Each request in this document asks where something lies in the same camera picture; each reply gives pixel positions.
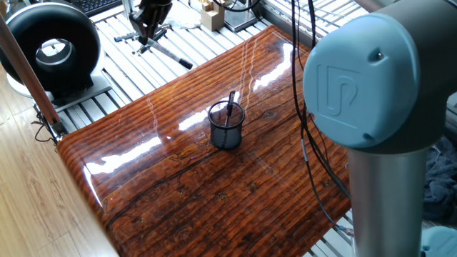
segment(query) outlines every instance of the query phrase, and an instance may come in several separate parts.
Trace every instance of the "keyboard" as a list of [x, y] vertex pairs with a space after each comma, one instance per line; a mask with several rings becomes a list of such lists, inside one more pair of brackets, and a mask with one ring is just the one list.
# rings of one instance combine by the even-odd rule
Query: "keyboard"
[[88, 17], [122, 4], [122, 0], [70, 0], [70, 2]]

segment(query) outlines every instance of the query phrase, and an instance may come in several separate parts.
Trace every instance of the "black mesh pen cup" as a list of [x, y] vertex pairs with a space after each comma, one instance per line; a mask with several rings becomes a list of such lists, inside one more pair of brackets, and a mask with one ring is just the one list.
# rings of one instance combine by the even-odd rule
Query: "black mesh pen cup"
[[211, 123], [211, 142], [221, 150], [232, 150], [241, 143], [241, 129], [243, 128], [244, 110], [229, 101], [219, 101], [209, 109], [208, 119]]

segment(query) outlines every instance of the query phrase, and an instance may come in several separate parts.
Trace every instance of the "wire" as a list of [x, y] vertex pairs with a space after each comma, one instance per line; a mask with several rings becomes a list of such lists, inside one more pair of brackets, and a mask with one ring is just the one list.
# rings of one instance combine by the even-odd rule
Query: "wire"
[[316, 14], [314, 13], [313, 0], [308, 0], [309, 16], [311, 17], [311, 33], [313, 34], [313, 41], [311, 43], [311, 49], [316, 46]]
[[[300, 132], [301, 148], [302, 148], [302, 151], [303, 151], [303, 157], [305, 159], [306, 168], [308, 170], [308, 175], [309, 175], [309, 179], [310, 179], [310, 182], [311, 182], [311, 187], [313, 189], [313, 192], [314, 192], [314, 195], [316, 197], [316, 200], [318, 201], [318, 204], [321, 207], [321, 210], [325, 214], [326, 218], [337, 229], [340, 229], [340, 230], [346, 232], [347, 229], [342, 227], [342, 226], [339, 226], [338, 224], [336, 224], [336, 222], [330, 217], [330, 215], [328, 214], [328, 212], [325, 209], [324, 205], [322, 204], [322, 201], [321, 201], [321, 199], [319, 197], [319, 194], [317, 192], [317, 189], [316, 189], [316, 185], [314, 184], [313, 175], [311, 173], [311, 167], [309, 166], [308, 157], [306, 155], [306, 147], [305, 147], [305, 143], [304, 143], [304, 134], [305, 134], [304, 132], [306, 132], [306, 137], [308, 138], [309, 144], [311, 145], [311, 148], [312, 148], [312, 150], [314, 152], [314, 155], [318, 159], [319, 163], [323, 166], [323, 168], [326, 171], [326, 173], [331, 177], [331, 180], [335, 183], [336, 187], [341, 192], [343, 192], [349, 199], [351, 199], [351, 196], [349, 195], [348, 191], [346, 190], [346, 187], [342, 184], [341, 180], [333, 172], [333, 170], [331, 169], [331, 167], [330, 167], [330, 165], [328, 163], [327, 147], [325, 146], [325, 141], [323, 139], [323, 136], [321, 135], [321, 132], [318, 130], [319, 136], [321, 137], [322, 142], [324, 144], [324, 148], [326, 150], [326, 155], [325, 156], [322, 154], [320, 148], [318, 147], [318, 144], [316, 143], [316, 141], [314, 140], [313, 136], [311, 135], [311, 132], [309, 131], [308, 121], [307, 121], [307, 117], [306, 117], [306, 114], [307, 114], [306, 113], [306, 103], [303, 103], [303, 113], [300, 112], [300, 108], [298, 106], [298, 97], [297, 97], [297, 91], [296, 91], [295, 60], [296, 60], [296, 49], [300, 44], [299, 34], [300, 34], [300, 14], [301, 14], [301, 10], [300, 10], [300, 2], [299, 2], [299, 0], [297, 0], [297, 4], [298, 4], [298, 23], [296, 25], [296, 23], [295, 23], [296, 22], [296, 20], [295, 20], [295, 0], [291, 0], [291, 7], [292, 7], [291, 8], [291, 11], [292, 11], [292, 15], [291, 15], [291, 22], [292, 22], [292, 64], [291, 64], [291, 68], [292, 68], [293, 99], [294, 99], [294, 104], [295, 104], [297, 116], [300, 118], [300, 121], [301, 121], [301, 132]], [[312, 38], [312, 43], [311, 43], [311, 49], [313, 49], [314, 46], [316, 45], [316, 15], [314, 13], [313, 1], [312, 0], [308, 0], [308, 5], [309, 5], [309, 9], [310, 9], [309, 13], [310, 13], [310, 16], [311, 16], [311, 31], [312, 31], [312, 37], [313, 37]], [[303, 69], [303, 64], [301, 63], [301, 59], [300, 59], [300, 53], [298, 53], [298, 60], [300, 62], [301, 68]]]
[[[300, 1], [297, 0], [297, 5], [298, 5], [298, 22], [297, 22], [297, 41], [298, 45], [300, 45], [300, 17], [301, 17], [301, 8], [300, 8]], [[300, 62], [301, 70], [304, 70], [305, 68], [303, 67], [303, 63], [301, 63], [301, 57], [300, 57], [300, 46], [298, 48], [298, 62]]]
[[246, 7], [246, 8], [244, 8], [244, 9], [234, 9], [234, 6], [232, 6], [231, 8], [229, 8], [229, 7], [224, 6], [224, 5], [222, 5], [221, 3], [219, 3], [218, 0], [214, 0], [214, 3], [216, 3], [217, 5], [219, 5], [220, 7], [224, 8], [224, 9], [227, 10], [227, 11], [244, 12], [244, 11], [249, 11], [249, 10], [253, 9], [258, 3], [260, 3], [260, 0], [255, 1], [251, 6]]
[[235, 0], [235, 2], [234, 2], [233, 5], [230, 7], [230, 9], [227, 9], [227, 10], [233, 11], [233, 8], [236, 6], [236, 3], [238, 3], [238, 0]]
[[[46, 118], [44, 118], [43, 114], [41, 114], [41, 112], [38, 110], [38, 107], [36, 105], [34, 105], [34, 108], [36, 111], [36, 118], [38, 119], [38, 121], [32, 121], [31, 124], [41, 125], [41, 127], [38, 129], [38, 131], [35, 134], [35, 140], [37, 140], [38, 142], [42, 142], [42, 143], [52, 141], [54, 143], [54, 146], [57, 146], [57, 138], [52, 134], [51, 127], [48, 124], [48, 121], [46, 120]], [[42, 128], [46, 128], [46, 130], [51, 134], [51, 137], [48, 138], [47, 140], [38, 139], [38, 135], [39, 135], [40, 131], [42, 130]]]

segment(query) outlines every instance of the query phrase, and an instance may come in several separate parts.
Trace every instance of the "wooden floor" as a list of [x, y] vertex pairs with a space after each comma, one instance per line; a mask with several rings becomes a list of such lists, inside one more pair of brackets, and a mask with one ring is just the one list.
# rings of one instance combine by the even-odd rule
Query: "wooden floor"
[[35, 120], [0, 66], [0, 256], [118, 256]]

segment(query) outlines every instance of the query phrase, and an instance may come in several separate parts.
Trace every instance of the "wooden table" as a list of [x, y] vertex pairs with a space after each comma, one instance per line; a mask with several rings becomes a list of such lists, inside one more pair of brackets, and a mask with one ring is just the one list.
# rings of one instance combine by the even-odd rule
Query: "wooden table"
[[[291, 50], [270, 26], [63, 138], [59, 154], [121, 256], [302, 256], [331, 227], [303, 162]], [[218, 151], [207, 110], [232, 90], [246, 110], [243, 141]], [[326, 145], [347, 183], [345, 151]], [[309, 158], [325, 207], [340, 218], [349, 201]]]

